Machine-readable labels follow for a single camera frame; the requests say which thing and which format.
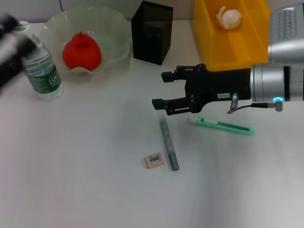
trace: white fruit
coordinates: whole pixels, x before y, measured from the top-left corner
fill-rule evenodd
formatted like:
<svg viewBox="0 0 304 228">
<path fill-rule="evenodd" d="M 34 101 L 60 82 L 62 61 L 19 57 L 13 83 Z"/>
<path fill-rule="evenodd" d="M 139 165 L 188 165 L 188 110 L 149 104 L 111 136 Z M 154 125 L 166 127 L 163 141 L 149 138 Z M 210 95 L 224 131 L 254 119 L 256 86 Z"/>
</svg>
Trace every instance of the white fruit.
<svg viewBox="0 0 304 228">
<path fill-rule="evenodd" d="M 226 7 L 223 6 L 216 15 L 218 23 L 223 29 L 235 29 L 240 25 L 242 15 L 236 9 L 229 9 L 227 11 L 225 9 Z"/>
</svg>

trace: blue led light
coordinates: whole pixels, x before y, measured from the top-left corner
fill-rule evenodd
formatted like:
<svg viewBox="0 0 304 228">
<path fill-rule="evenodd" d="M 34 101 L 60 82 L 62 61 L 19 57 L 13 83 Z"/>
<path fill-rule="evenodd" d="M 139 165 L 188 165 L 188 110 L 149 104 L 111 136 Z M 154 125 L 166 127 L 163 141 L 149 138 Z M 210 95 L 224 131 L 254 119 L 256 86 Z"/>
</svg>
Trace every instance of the blue led light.
<svg viewBox="0 0 304 228">
<path fill-rule="evenodd" d="M 279 96 L 277 96 L 277 97 L 275 97 L 274 99 L 273 99 L 273 101 L 274 102 L 282 102 L 282 101 L 284 101 L 284 99 L 283 98 L 281 98 L 281 97 L 279 97 Z"/>
</svg>

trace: red fruit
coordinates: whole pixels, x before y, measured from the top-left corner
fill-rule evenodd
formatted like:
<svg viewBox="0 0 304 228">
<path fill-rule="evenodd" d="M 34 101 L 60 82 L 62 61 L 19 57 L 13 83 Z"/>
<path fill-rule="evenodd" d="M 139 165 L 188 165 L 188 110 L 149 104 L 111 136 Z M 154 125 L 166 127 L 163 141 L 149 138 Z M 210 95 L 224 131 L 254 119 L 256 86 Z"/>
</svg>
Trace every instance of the red fruit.
<svg viewBox="0 0 304 228">
<path fill-rule="evenodd" d="M 71 69 L 83 67 L 93 70 L 101 63 L 101 52 L 92 37 L 79 32 L 66 44 L 62 58 Z"/>
</svg>

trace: small box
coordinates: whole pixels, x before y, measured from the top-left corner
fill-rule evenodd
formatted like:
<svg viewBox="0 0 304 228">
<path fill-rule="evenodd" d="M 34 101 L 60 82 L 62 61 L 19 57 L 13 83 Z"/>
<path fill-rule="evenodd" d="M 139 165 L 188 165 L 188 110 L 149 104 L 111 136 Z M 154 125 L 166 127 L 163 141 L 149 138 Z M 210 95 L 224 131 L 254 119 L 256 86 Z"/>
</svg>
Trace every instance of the small box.
<svg viewBox="0 0 304 228">
<path fill-rule="evenodd" d="M 143 1 L 131 20 L 134 58 L 161 65 L 171 45 L 173 8 Z"/>
<path fill-rule="evenodd" d="M 146 164 L 149 169 L 156 167 L 156 166 L 163 165 L 165 163 L 161 153 L 156 153 L 156 154 L 152 154 L 149 156 L 145 156 L 144 159 L 145 159 Z"/>
</svg>

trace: plastic bottle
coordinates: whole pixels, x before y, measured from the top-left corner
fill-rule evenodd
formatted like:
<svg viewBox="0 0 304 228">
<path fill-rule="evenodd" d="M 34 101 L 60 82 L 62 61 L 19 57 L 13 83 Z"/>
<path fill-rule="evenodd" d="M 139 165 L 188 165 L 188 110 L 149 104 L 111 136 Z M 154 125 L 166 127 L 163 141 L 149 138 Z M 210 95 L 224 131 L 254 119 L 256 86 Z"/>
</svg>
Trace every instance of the plastic bottle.
<svg viewBox="0 0 304 228">
<path fill-rule="evenodd" d="M 60 96 L 63 92 L 63 84 L 45 44 L 33 34 L 26 21 L 18 22 L 16 34 L 28 36 L 38 47 L 36 51 L 22 60 L 25 74 L 34 90 L 44 100 Z"/>
</svg>

